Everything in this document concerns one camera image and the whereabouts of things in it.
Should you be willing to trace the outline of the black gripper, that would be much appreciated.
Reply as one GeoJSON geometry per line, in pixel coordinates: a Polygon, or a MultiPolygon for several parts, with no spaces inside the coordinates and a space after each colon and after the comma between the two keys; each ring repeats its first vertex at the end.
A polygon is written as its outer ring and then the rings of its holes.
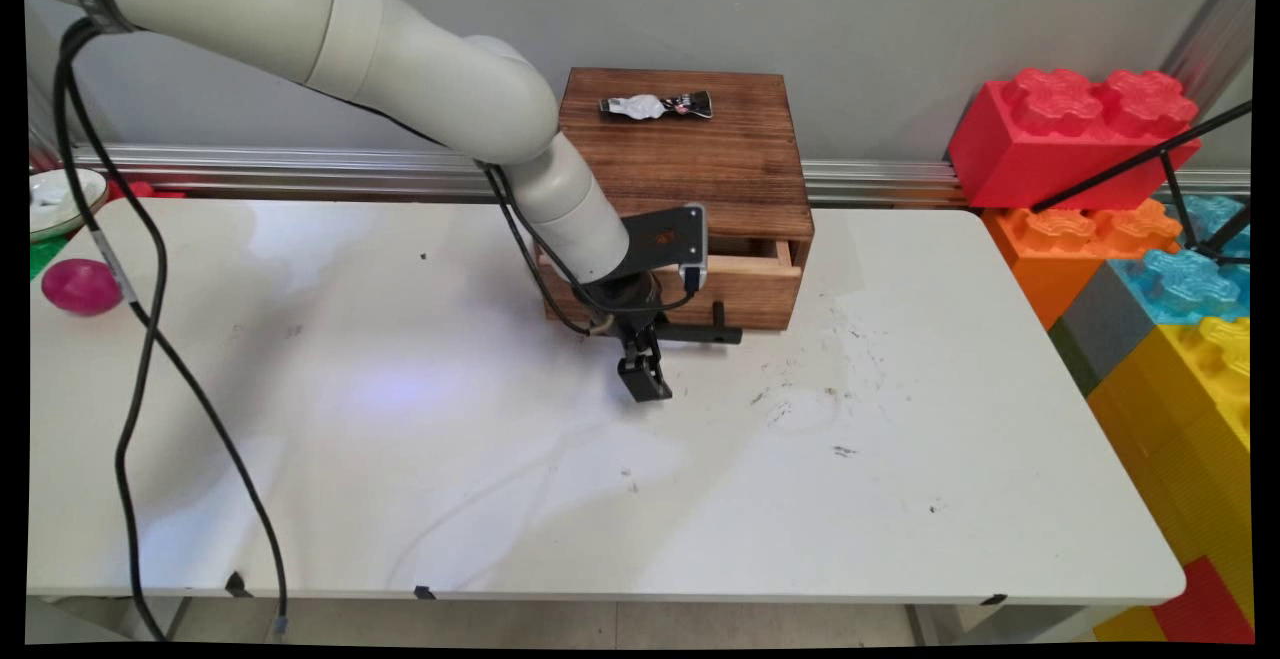
{"type": "Polygon", "coordinates": [[[671,399],[655,331],[655,321],[663,314],[663,287],[655,273],[593,282],[588,285],[588,298],[590,335],[622,340],[623,358],[617,363],[617,375],[632,399],[636,403],[671,399]]]}

